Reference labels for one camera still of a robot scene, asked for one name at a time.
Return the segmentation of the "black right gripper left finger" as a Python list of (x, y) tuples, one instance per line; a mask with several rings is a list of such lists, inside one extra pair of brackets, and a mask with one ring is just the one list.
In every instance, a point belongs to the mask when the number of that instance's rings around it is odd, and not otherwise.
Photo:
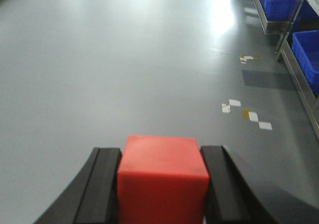
[(94, 148), (78, 174), (35, 221), (37, 224), (118, 223), (119, 148)]

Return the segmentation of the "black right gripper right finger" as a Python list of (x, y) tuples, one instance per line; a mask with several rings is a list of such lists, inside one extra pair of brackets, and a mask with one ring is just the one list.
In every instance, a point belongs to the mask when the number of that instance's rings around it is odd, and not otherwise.
[(266, 180), (226, 146), (200, 148), (210, 181), (208, 224), (317, 224), (318, 208)]

